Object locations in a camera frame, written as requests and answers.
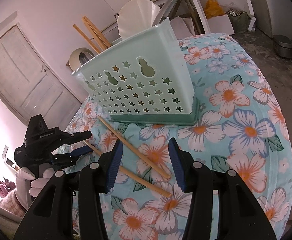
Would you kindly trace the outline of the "white gloved left hand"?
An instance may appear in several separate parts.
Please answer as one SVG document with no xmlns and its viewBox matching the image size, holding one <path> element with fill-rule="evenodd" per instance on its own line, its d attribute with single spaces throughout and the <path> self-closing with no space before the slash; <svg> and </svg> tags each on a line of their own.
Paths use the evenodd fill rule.
<svg viewBox="0 0 292 240">
<path fill-rule="evenodd" d="M 21 168 L 16 174 L 16 190 L 15 195 L 19 203 L 27 210 L 31 203 L 32 197 L 36 198 L 42 191 L 51 176 L 55 173 L 54 169 L 47 168 L 42 178 L 35 178 L 35 175 L 26 167 Z"/>
</svg>

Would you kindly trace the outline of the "checkered sleeve left forearm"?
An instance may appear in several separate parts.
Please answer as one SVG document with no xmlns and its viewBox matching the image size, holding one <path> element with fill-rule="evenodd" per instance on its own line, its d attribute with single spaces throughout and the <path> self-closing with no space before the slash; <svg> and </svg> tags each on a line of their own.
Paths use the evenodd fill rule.
<svg viewBox="0 0 292 240">
<path fill-rule="evenodd" d="M 5 198 L 0 200 L 0 208 L 18 217 L 23 217 L 26 213 L 26 209 L 20 204 L 16 197 L 15 190 L 9 192 Z"/>
</svg>

